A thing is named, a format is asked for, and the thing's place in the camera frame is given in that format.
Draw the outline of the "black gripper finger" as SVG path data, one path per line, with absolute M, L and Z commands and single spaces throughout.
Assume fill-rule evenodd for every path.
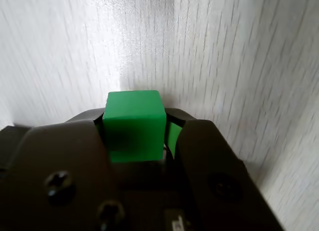
M 3 231 L 127 231 L 128 217 L 91 109 L 33 127 L 0 184 Z
M 282 226 L 212 121 L 165 110 L 180 128 L 174 164 L 197 231 L 280 231 Z

